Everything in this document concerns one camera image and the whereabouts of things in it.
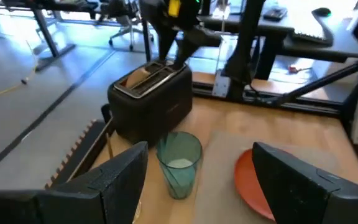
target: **wooden tabletop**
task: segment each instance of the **wooden tabletop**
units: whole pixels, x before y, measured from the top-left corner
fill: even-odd
[[[274,86],[277,90],[281,84],[259,80],[255,81],[254,85],[256,88]],[[194,134],[201,141],[203,150],[208,149],[207,145],[214,130],[243,135],[247,139],[326,150],[336,157],[342,170],[336,175],[358,184],[358,160],[341,123],[333,118],[194,98],[192,111],[176,130]],[[115,155],[130,147],[130,144],[116,133],[111,137],[111,144]],[[198,182],[202,177],[197,176],[192,194],[187,199],[172,199],[155,153],[155,149],[149,151],[145,185],[140,198],[142,208],[136,223],[192,223]],[[108,159],[108,150],[105,148],[94,167]]]

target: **plate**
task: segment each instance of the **plate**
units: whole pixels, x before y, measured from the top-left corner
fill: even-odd
[[[246,150],[238,158],[234,168],[234,184],[242,199],[262,216],[274,220],[274,216],[260,188],[252,162],[252,150]]]

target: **office chair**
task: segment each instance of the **office chair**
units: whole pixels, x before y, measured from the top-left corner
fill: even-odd
[[[129,45],[129,50],[133,51],[134,49],[134,32],[138,34],[143,34],[142,30],[134,27],[141,22],[139,7],[137,6],[135,1],[126,3],[126,0],[103,0],[101,10],[102,12],[106,12],[109,18],[115,17],[117,22],[122,25],[119,32],[110,36],[109,45],[113,46],[112,40],[116,37],[120,37],[122,35],[130,33],[131,43]],[[106,16],[103,15],[99,19],[101,22]],[[154,37],[150,34],[151,41],[154,41]]]

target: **clear glass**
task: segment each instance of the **clear glass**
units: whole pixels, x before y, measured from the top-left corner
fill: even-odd
[[[201,156],[201,143],[190,133],[169,133],[158,142],[157,157],[171,197],[184,199],[191,194]]]

